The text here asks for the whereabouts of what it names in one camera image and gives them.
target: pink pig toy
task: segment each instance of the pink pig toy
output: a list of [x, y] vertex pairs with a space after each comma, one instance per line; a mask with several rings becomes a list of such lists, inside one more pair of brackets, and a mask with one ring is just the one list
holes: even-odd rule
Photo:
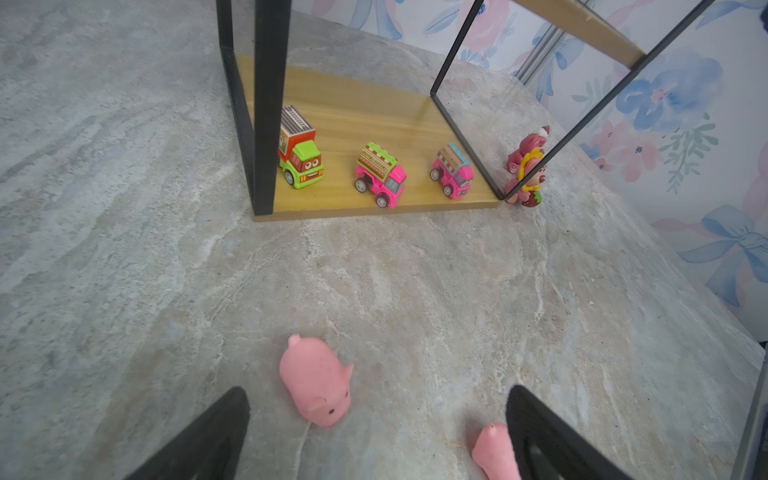
[[301, 416], [329, 428], [349, 410], [353, 368], [343, 366], [321, 339], [292, 335], [280, 360], [280, 378]]
[[521, 480], [512, 440], [503, 423], [487, 424], [472, 449], [472, 460], [489, 480]]
[[522, 162], [523, 157], [525, 154], [530, 153], [534, 148], [538, 148], [541, 151], [541, 154], [545, 154], [546, 152], [544, 152], [544, 149], [541, 147], [544, 147], [544, 144], [547, 143], [547, 138], [549, 138], [549, 125], [541, 127], [536, 132], [523, 138], [520, 142], [520, 148], [513, 151], [509, 154], [509, 157], [507, 157], [507, 170], [509, 170], [509, 173], [518, 173], [518, 168], [520, 168], [520, 163]]

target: floral wallpaper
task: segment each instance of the floral wallpaper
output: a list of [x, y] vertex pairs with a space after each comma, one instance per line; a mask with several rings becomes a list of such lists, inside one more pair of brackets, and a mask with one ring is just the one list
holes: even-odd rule
[[[718, 0], [576, 138], [758, 341], [768, 340], [768, 0]], [[446, 54], [472, 0], [294, 0], [296, 10]], [[597, 0], [650, 50], [697, 0]], [[485, 0], [458, 58], [514, 75], [548, 24]], [[528, 82], [566, 129], [628, 70], [566, 35]]]

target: pink figurine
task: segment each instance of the pink figurine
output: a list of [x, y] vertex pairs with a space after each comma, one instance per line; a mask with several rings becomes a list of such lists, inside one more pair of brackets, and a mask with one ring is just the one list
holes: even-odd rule
[[280, 360], [280, 378], [301, 416], [329, 428], [349, 410], [353, 368], [343, 366], [321, 339], [292, 335]]
[[509, 170], [509, 173], [518, 173], [518, 168], [520, 167], [523, 157], [534, 148], [538, 148], [542, 155], [545, 154], [544, 149], [541, 147], [544, 147], [544, 144], [547, 143], [547, 138], [549, 138], [549, 125], [541, 127], [536, 132], [523, 138], [520, 142], [520, 148], [513, 151], [509, 154], [509, 157], [507, 157], [507, 170]]
[[[541, 162], [543, 155], [544, 154], [538, 149], [538, 147], [525, 154], [521, 160], [521, 168], [518, 168], [517, 178], [511, 180], [504, 190], [509, 192], [512, 188], [515, 187], [515, 185], [520, 182], [520, 180], [523, 179], [523, 177], [525, 177], [525, 175], [531, 173], [531, 170], [533, 170], [534, 167], [536, 167], [539, 162]], [[538, 173], [534, 175], [528, 183], [523, 185], [523, 188], [521, 188], [520, 191], [509, 197], [507, 203], [513, 204], [514, 202], [518, 201], [519, 198], [524, 207], [536, 207], [539, 205], [541, 203], [541, 193], [538, 190], [541, 188], [541, 184], [547, 180], [547, 176], [544, 175], [546, 170], [546, 167], [539, 170]]]
[[480, 465], [488, 480], [521, 480], [515, 450], [503, 423], [489, 423], [472, 449], [472, 460]]

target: blue bow pattern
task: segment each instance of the blue bow pattern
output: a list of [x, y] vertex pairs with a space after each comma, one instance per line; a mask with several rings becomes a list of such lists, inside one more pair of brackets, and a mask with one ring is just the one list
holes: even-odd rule
[[736, 295], [736, 274], [744, 258], [760, 282], [768, 283], [768, 238], [754, 231], [755, 222], [743, 211], [723, 205], [701, 219], [701, 226], [726, 240], [718, 240], [687, 252], [679, 252], [688, 263], [707, 263], [725, 255], [734, 245], [742, 251], [732, 255], [712, 274], [707, 286], [733, 306], [740, 306]]

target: wooden shelf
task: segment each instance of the wooden shelf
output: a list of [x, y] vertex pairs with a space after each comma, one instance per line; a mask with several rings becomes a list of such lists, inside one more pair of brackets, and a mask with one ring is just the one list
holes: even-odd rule
[[[253, 121], [253, 59], [238, 56], [237, 65]], [[501, 204], [474, 165], [475, 180], [462, 199], [447, 198], [442, 184], [429, 178], [440, 147], [449, 142], [461, 144], [426, 95], [288, 67], [283, 103], [296, 106], [317, 129], [315, 142], [323, 152], [325, 178], [296, 190], [278, 168], [274, 214], [254, 220], [464, 210]], [[395, 208], [377, 207], [371, 193], [360, 194], [353, 186], [357, 157], [370, 141], [397, 157], [408, 174]]]
[[645, 52], [592, 10], [573, 0], [515, 0], [548, 22], [580, 38], [627, 68], [633, 68]]

